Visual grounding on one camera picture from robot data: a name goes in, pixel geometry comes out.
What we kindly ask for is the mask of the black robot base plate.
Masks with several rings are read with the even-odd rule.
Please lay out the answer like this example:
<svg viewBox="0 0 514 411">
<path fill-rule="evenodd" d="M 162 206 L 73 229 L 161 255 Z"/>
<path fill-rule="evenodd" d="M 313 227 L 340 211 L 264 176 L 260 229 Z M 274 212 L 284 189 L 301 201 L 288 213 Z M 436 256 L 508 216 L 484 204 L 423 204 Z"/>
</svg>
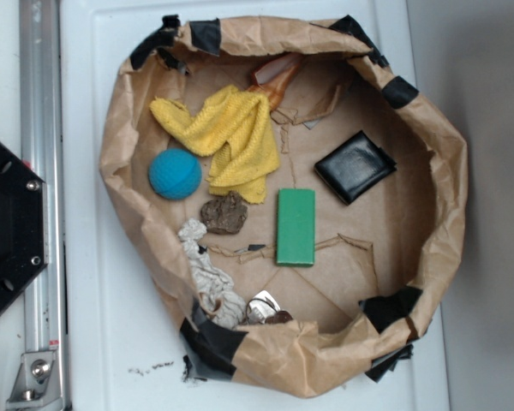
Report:
<svg viewBox="0 0 514 411">
<path fill-rule="evenodd" d="M 45 182 L 0 142 L 0 316 L 47 266 Z"/>
</svg>

